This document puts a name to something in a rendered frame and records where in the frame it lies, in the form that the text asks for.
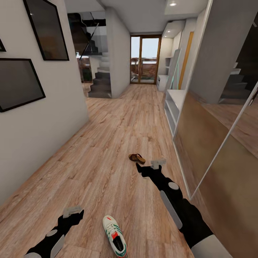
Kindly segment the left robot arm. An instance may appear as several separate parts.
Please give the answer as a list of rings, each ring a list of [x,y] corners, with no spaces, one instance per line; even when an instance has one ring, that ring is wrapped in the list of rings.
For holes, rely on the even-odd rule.
[[[63,215],[58,218],[58,226],[55,226],[35,247],[30,248],[22,258],[55,258],[64,245],[65,236],[73,225],[78,225],[83,219],[82,206],[64,208]]]

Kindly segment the sandal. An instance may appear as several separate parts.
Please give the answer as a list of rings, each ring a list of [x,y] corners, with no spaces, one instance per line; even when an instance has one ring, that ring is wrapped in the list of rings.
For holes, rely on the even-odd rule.
[[[129,159],[131,161],[139,161],[141,164],[144,164],[146,162],[146,160],[142,158],[140,154],[130,154]]]

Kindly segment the gym shoe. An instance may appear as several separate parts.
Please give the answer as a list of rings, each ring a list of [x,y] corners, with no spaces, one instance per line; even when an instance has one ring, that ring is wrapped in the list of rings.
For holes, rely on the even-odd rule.
[[[117,258],[127,258],[128,249],[126,242],[116,220],[112,216],[106,215],[104,216],[102,223]]]

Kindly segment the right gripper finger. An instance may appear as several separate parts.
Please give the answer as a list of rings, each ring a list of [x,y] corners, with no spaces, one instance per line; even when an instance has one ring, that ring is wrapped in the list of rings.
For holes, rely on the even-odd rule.
[[[138,163],[136,163],[136,167],[138,169],[138,172],[141,173],[142,172],[142,167]]]

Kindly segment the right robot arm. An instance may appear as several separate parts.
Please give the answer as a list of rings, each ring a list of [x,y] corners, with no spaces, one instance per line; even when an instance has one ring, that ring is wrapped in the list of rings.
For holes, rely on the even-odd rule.
[[[233,258],[203,221],[200,211],[183,198],[178,184],[161,173],[161,164],[167,160],[156,159],[152,165],[141,167],[136,163],[142,177],[150,177],[160,190],[160,196],[195,258]]]

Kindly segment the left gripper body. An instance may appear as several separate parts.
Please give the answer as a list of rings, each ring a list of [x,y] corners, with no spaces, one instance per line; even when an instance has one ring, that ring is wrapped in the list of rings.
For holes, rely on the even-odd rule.
[[[73,225],[78,225],[80,222],[80,216],[79,213],[71,214],[68,218],[63,218],[63,216],[60,216],[58,218],[58,225],[61,223],[66,223],[69,227],[68,231]]]

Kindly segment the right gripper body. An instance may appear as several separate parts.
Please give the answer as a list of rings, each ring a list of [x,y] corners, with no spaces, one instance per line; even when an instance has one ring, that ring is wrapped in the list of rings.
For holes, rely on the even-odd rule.
[[[147,167],[142,167],[142,177],[150,177],[151,180],[153,181],[154,183],[154,179],[162,174],[161,173],[161,169],[162,169],[162,166],[159,165],[159,169],[153,169],[151,168],[150,166],[147,166]],[[163,175],[163,174],[162,174]]]

